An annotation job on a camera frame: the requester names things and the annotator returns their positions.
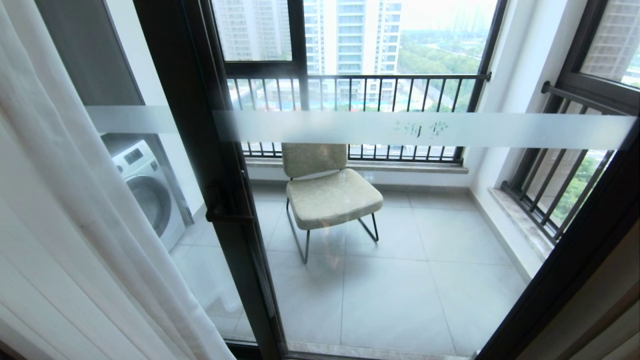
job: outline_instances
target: chair backrest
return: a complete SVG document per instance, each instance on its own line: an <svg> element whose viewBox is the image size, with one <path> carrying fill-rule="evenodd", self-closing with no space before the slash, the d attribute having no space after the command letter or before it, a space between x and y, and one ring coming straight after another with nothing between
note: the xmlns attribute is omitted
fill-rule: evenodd
<svg viewBox="0 0 640 360"><path fill-rule="evenodd" d="M340 143L283 143L282 164L289 177L300 177L347 166L347 145Z"/></svg>

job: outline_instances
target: metal chair leg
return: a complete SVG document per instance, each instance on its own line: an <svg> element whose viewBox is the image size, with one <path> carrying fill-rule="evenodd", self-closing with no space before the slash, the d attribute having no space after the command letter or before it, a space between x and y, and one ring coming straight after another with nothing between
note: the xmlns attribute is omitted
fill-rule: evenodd
<svg viewBox="0 0 640 360"><path fill-rule="evenodd" d="M371 232L371 230L369 230L369 228L364 224L364 222L362 221L362 218L358 218L358 221L362 224L362 226L364 227L364 229L367 231L367 233L369 233L369 236L371 236L371 238L373 239L373 241L375 241L376 243L378 242L379 238L378 238L378 226L376 226L376 217L373 215L373 213L371 213L371 218L373 219L373 229L376 232L376 236L373 236L373 233Z"/></svg>
<svg viewBox="0 0 640 360"><path fill-rule="evenodd" d="M305 247L305 253L302 254L302 247L300 246L298 233L296 232L296 228L293 226L293 220L291 220L291 214L289 213L289 198L287 198L287 218L289 218L289 225L291 225L291 231L293 232L293 237L296 239L296 246L298 247L298 252L300 253L300 257L302 258L302 263L306 265L307 260L309 258L309 235L311 234L311 230L307 230L307 246Z"/></svg>

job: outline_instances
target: washing machine door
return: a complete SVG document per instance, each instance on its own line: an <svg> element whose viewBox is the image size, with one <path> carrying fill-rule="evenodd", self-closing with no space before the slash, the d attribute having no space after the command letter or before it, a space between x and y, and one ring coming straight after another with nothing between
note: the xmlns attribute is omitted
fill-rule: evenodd
<svg viewBox="0 0 640 360"><path fill-rule="evenodd" d="M169 191L150 176L138 175L128 178L126 182L156 234L161 237L171 217Z"/></svg>

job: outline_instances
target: chair seat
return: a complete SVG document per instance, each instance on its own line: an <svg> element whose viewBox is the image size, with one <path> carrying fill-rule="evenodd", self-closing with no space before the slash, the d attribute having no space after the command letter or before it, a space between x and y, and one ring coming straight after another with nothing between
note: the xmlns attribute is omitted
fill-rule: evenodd
<svg viewBox="0 0 640 360"><path fill-rule="evenodd" d="M382 194L350 168L326 176L292 180L287 196L296 224L313 230L342 224L382 208Z"/></svg>

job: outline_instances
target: door frame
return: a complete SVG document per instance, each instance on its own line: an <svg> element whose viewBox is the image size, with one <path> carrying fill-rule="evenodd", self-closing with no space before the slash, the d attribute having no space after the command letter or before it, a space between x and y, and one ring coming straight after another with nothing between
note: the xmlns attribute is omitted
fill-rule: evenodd
<svg viewBox="0 0 640 360"><path fill-rule="evenodd" d="M302 2L297 9L302 10ZM244 359L334 359L285 353L266 251L242 149L216 110L231 110L225 66L207 0L134 1L154 65L185 145L257 346L229 341ZM514 359L619 243L638 218L638 138L619 151L562 241L501 323L478 360Z"/></svg>

